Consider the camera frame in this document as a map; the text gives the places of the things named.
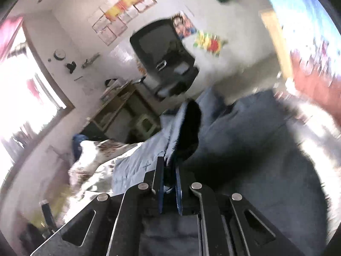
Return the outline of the large navy blue jacket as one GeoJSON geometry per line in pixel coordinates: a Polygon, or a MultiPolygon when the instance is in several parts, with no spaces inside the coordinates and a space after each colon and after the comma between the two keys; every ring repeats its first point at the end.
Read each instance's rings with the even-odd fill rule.
{"type": "Polygon", "coordinates": [[[214,89],[192,101],[184,124],[179,108],[165,111],[161,131],[116,162],[114,194],[141,183],[174,154],[171,133],[180,132],[184,168],[196,181],[230,195],[242,194],[305,255],[319,255],[327,240],[327,202],[311,161],[304,156],[271,90],[226,105],[214,89]]]}

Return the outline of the yellow cloth on bed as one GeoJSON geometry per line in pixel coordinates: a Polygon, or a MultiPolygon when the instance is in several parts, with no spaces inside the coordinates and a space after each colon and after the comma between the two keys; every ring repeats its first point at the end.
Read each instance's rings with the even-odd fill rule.
{"type": "MultiPolygon", "coordinates": [[[[72,196],[71,188],[68,185],[64,184],[55,193],[53,193],[53,196],[51,198],[49,199],[46,198],[46,200],[49,203],[51,213],[57,227],[60,227],[61,225],[64,224],[64,216],[68,211],[69,198],[71,196],[72,196]]],[[[38,229],[42,229],[43,227],[46,226],[46,221],[43,216],[41,206],[40,205],[38,206],[39,206],[38,210],[35,211],[33,216],[29,219],[29,222],[38,229]]]]}

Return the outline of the white floral bed quilt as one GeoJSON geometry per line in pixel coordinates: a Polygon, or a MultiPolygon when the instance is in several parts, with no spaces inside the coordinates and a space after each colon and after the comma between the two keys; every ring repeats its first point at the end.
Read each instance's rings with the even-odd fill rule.
{"type": "Polygon", "coordinates": [[[116,164],[131,156],[141,145],[112,139],[82,141],[81,155],[68,170],[71,195],[66,199],[58,221],[67,223],[100,193],[112,196],[111,177],[116,164]]]}

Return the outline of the dark blue pillow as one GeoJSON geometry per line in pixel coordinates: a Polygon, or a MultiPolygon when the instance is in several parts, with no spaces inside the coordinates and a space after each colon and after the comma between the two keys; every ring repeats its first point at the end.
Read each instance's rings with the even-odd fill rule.
{"type": "Polygon", "coordinates": [[[81,142],[88,140],[88,137],[82,134],[75,134],[72,138],[72,152],[75,162],[79,160],[81,153],[83,151],[81,142]]]}

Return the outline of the wooden desk with shelves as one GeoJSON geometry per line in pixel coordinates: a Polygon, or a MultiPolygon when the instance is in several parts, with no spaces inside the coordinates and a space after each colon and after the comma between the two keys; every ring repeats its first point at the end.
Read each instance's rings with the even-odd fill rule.
{"type": "Polygon", "coordinates": [[[159,114],[143,96],[138,84],[128,82],[105,92],[101,105],[88,118],[81,134],[89,140],[144,141],[159,131],[159,114]]]}

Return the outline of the red garment hanging outside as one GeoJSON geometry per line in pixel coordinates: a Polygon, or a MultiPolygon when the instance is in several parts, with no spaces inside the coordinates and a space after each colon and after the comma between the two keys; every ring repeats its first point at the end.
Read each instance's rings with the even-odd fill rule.
{"type": "Polygon", "coordinates": [[[27,87],[35,98],[37,98],[37,99],[40,98],[39,91],[38,91],[33,79],[29,79],[27,81],[27,87]]]}

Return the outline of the black office chair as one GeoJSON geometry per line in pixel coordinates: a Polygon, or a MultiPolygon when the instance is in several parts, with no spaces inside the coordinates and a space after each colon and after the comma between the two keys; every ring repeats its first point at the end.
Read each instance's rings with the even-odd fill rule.
{"type": "Polygon", "coordinates": [[[129,38],[133,51],[157,82],[147,89],[158,100],[185,93],[199,73],[195,57],[184,47],[171,19],[159,19],[145,25],[129,38]]]}

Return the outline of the Winnie the Pooh poster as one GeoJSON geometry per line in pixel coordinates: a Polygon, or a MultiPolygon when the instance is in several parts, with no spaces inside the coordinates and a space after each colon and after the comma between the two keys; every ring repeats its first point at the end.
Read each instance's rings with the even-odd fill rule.
{"type": "Polygon", "coordinates": [[[219,36],[205,31],[198,31],[193,43],[193,47],[207,51],[208,53],[218,57],[227,40],[221,39],[219,36]]]}

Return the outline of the cartoon character poster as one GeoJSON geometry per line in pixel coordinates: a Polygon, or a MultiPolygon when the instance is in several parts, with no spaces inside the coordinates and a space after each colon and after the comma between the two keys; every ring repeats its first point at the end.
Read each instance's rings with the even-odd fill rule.
{"type": "Polygon", "coordinates": [[[197,33],[196,27],[184,12],[176,13],[172,16],[171,20],[180,39],[197,33]]]}

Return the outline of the blue cartoon door curtain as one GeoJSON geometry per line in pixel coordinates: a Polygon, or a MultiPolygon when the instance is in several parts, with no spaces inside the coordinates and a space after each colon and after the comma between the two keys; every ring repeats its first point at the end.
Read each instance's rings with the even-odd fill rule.
{"type": "Polygon", "coordinates": [[[340,33],[319,0],[269,0],[292,61],[297,91],[340,122],[340,33]]]}

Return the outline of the window with wooden frame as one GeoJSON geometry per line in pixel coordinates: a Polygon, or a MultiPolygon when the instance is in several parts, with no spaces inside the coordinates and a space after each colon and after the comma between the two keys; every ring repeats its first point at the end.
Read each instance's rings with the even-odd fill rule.
{"type": "Polygon", "coordinates": [[[23,27],[23,17],[1,21],[1,183],[74,109],[45,69],[23,27]],[[27,87],[33,79],[40,98],[27,87]]]}

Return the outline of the paper certificates on wall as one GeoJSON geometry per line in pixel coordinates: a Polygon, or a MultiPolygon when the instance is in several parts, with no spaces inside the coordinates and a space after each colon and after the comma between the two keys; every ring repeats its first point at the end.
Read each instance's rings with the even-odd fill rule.
{"type": "Polygon", "coordinates": [[[106,0],[89,16],[88,23],[99,39],[111,45],[128,24],[157,3],[156,0],[106,0]]]}

